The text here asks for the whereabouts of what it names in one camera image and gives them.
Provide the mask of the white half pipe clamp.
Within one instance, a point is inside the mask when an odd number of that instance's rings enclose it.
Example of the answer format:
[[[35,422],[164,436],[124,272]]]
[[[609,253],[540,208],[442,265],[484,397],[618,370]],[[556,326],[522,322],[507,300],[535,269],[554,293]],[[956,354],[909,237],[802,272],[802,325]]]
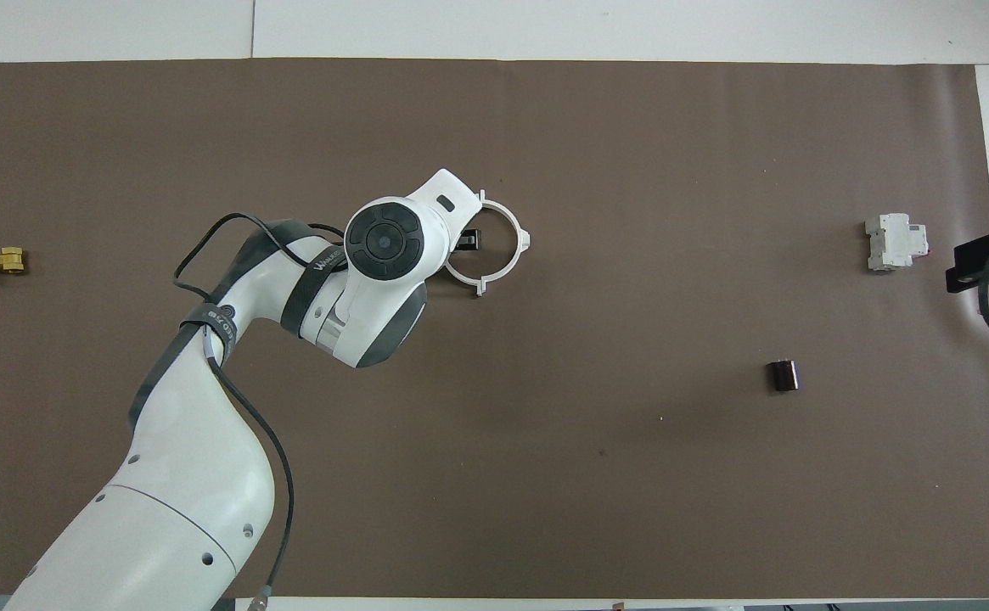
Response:
[[[456,282],[462,283],[463,285],[466,285],[474,290],[475,297],[482,297],[482,295],[486,292],[486,281],[483,281],[481,276],[471,277],[464,275],[461,271],[457,270],[450,259],[445,261],[444,268]]]
[[[531,233],[524,229],[524,226],[520,224],[517,215],[513,211],[510,211],[507,206],[499,204],[497,201],[487,197],[486,190],[480,189],[479,199],[484,210],[495,211],[500,216],[504,217],[504,219],[509,222],[511,228],[514,229],[514,236],[516,236],[516,248],[514,248],[514,253],[511,255],[509,262],[507,262],[502,268],[499,268],[498,271],[481,276],[483,281],[486,281],[487,291],[490,283],[502,281],[506,275],[509,275],[510,272],[518,266],[521,256],[528,251],[529,248],[531,248]]]

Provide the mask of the brown paper table mat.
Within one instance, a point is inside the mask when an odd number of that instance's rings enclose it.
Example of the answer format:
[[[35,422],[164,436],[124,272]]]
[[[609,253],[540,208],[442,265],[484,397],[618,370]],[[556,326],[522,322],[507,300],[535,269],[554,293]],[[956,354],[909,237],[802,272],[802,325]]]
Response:
[[[369,370],[264,321],[226,366],[294,471],[281,595],[989,598],[975,70],[447,59],[0,64],[0,594],[128,452],[215,220],[439,169],[531,233],[506,278],[437,275]],[[874,273],[889,213],[931,252]]]

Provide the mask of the white circuit breaker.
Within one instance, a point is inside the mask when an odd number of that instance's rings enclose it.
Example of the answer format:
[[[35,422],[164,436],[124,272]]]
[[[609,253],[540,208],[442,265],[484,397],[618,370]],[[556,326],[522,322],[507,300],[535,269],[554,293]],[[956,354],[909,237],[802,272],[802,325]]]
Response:
[[[931,252],[926,227],[910,221],[906,213],[878,214],[864,221],[869,239],[868,270],[891,273],[913,266]]]

